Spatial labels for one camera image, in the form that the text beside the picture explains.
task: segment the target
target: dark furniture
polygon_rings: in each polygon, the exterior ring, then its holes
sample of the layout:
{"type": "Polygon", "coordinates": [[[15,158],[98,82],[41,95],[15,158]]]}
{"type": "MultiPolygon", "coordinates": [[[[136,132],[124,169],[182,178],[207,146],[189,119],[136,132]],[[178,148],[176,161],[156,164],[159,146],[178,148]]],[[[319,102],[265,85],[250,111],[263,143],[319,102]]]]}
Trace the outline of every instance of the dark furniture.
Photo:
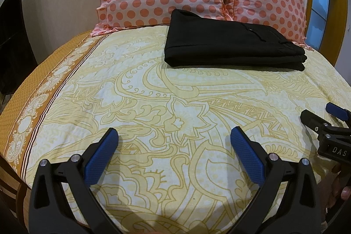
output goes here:
{"type": "Polygon", "coordinates": [[[0,6],[0,93],[13,94],[37,67],[22,14],[22,0],[0,6]]]}
{"type": "Polygon", "coordinates": [[[0,172],[0,226],[2,228],[5,228],[2,229],[2,231],[4,231],[3,233],[8,234],[26,233],[23,203],[27,194],[28,187],[1,155],[0,172]],[[7,183],[10,177],[12,178],[11,181],[16,181],[16,184],[18,184],[18,187],[16,187],[16,189],[13,188],[13,184],[10,186],[7,183]]]}

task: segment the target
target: black clamp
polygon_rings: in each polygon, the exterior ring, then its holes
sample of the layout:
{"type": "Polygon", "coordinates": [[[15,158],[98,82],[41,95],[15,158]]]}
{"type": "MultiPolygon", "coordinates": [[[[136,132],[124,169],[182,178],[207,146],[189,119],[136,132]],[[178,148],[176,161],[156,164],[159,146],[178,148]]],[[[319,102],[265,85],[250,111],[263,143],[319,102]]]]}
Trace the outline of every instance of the black clamp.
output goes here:
{"type": "MultiPolygon", "coordinates": [[[[351,112],[331,102],[325,109],[332,116],[344,121],[349,128],[334,127],[308,110],[301,112],[301,122],[318,134],[319,155],[344,164],[340,173],[340,186],[351,186],[351,112]]],[[[339,197],[335,205],[328,209],[325,217],[328,228],[324,234],[349,233],[350,218],[351,200],[344,201],[339,197]]]]}

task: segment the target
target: paisley pattern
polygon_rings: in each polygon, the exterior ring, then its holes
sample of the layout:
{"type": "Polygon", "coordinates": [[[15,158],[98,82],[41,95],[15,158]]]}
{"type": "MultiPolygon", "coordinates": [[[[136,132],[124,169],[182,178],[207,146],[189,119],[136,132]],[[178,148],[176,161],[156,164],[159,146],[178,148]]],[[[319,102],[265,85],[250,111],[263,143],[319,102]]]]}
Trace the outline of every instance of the paisley pattern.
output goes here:
{"type": "MultiPolygon", "coordinates": [[[[120,143],[92,190],[126,232],[222,233],[233,225],[257,191],[229,142],[237,125],[268,153],[292,161],[307,157],[317,180],[325,176],[333,162],[317,156],[316,135],[299,115],[307,108],[336,123],[325,105],[350,108],[351,87],[321,54],[306,51],[304,72],[173,69],[163,60],[167,30],[112,33],[80,60],[43,119],[31,126],[37,132],[22,163],[29,186],[41,159],[55,163],[81,154],[109,127],[118,131],[120,143]]],[[[50,87],[44,85],[38,90],[50,87]]]]}

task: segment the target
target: black garment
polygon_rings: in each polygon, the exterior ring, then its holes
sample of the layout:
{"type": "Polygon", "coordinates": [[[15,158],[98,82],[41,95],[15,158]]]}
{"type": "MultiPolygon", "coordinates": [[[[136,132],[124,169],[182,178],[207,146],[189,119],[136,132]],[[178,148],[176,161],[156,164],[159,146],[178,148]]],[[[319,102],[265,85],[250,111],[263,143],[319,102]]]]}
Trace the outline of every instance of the black garment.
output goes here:
{"type": "Polygon", "coordinates": [[[270,66],[303,71],[305,50],[270,26],[201,18],[175,9],[165,62],[175,66],[270,66]]]}

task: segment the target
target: bedsheet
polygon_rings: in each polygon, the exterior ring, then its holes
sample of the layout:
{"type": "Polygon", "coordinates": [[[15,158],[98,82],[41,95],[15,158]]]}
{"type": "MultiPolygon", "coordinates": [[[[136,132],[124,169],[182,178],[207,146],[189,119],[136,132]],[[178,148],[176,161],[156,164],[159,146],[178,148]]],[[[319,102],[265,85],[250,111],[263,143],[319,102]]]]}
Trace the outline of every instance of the bedsheet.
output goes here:
{"type": "Polygon", "coordinates": [[[29,186],[40,160],[81,154],[109,127],[118,131],[119,146],[91,189],[126,232],[226,232],[257,191],[230,145],[237,125],[267,153],[292,161],[307,157],[317,181],[326,175],[334,163],[317,156],[317,137],[299,115],[308,109],[340,125],[325,105],[350,108],[351,87],[321,54],[306,51],[303,72],[174,69],[164,62],[167,30],[88,36],[38,83],[3,145],[3,155],[29,186]]]}

